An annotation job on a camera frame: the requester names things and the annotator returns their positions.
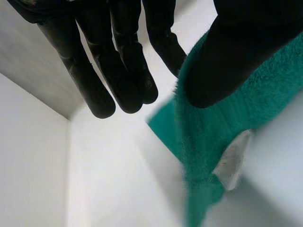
gloved hand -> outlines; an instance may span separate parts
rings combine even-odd
[[[113,96],[126,113],[153,103],[158,90],[138,42],[141,0],[8,0],[30,23],[37,23],[57,50],[92,113],[110,117],[115,102],[84,51],[76,22]],[[186,58],[170,28],[176,0],[143,0],[150,42],[175,75]],[[112,31],[118,51],[112,41]]]

terry cloth fabric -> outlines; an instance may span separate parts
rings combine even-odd
[[[184,81],[206,36],[196,43],[183,64],[174,99],[149,122],[183,163],[187,227],[201,226],[209,206],[223,196],[223,185],[212,172],[230,142],[242,131],[259,128],[276,117],[303,87],[300,34],[256,69],[232,95],[205,109],[193,107],[186,99]]]

white wall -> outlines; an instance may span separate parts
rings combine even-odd
[[[303,92],[258,130],[245,177],[275,207],[303,226]]]
[[[63,227],[68,121],[0,74],[0,226]]]

white surface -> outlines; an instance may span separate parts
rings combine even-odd
[[[63,227],[68,121],[0,74],[0,226]]]
[[[175,22],[172,30],[186,52],[215,15],[213,2],[201,0]],[[154,104],[133,115],[118,108],[106,120],[95,118],[84,106],[72,118],[68,227],[182,226],[181,164],[145,123],[172,95],[176,80],[150,46],[144,54],[159,89]],[[205,226],[294,225],[245,183],[214,207]]]
[[[245,176],[270,201],[303,226],[303,92],[258,130]]]

green towel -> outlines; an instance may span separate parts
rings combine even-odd
[[[303,34],[300,34],[256,69],[229,97],[205,109],[191,106],[185,97],[184,80],[206,36],[207,33],[187,57],[174,99],[149,122],[185,168],[187,227],[201,226],[209,206],[222,198],[223,185],[212,171],[230,142],[242,131],[259,128],[276,117],[303,87]]]

